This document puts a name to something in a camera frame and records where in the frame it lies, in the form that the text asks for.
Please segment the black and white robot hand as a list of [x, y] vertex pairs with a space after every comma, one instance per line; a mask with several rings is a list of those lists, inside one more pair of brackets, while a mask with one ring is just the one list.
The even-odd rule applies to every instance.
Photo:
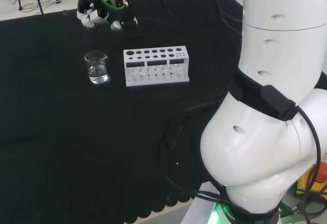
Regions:
[[133, 0], [78, 0], [77, 18], [87, 28], [108, 23], [112, 31], [138, 25]]

